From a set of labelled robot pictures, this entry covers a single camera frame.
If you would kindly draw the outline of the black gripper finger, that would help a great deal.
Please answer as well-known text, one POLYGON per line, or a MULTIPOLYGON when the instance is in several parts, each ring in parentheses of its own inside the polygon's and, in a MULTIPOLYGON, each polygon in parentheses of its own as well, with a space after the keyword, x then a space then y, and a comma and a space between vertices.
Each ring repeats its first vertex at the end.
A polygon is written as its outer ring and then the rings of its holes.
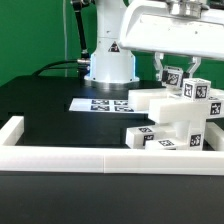
POLYGON ((162 65, 162 60, 164 58, 164 54, 161 52, 156 52, 154 54, 154 68, 156 70, 156 79, 160 81, 162 79, 162 74, 163 74, 163 65, 162 65))
POLYGON ((186 71, 187 77, 192 78, 194 73, 197 71, 201 64, 201 58, 200 57, 192 57, 191 61, 189 63, 189 68, 186 71))

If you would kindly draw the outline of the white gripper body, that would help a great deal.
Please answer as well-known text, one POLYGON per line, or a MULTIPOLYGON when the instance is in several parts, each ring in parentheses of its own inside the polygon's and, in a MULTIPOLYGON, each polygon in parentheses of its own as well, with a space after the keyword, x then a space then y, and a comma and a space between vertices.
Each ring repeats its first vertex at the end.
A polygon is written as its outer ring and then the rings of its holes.
POLYGON ((118 43, 134 51, 224 60, 224 10, 189 18, 172 15, 166 2, 134 0, 124 13, 118 43))

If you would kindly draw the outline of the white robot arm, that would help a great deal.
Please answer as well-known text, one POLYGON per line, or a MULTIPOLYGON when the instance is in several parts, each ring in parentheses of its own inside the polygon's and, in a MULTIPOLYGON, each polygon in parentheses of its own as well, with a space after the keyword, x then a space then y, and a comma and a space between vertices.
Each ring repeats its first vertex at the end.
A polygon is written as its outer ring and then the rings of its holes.
POLYGON ((224 60, 224 10, 202 0, 95 0, 97 47, 86 83, 106 89, 137 86, 135 51, 155 54, 162 77, 165 54, 190 56, 194 74, 203 58, 224 60))

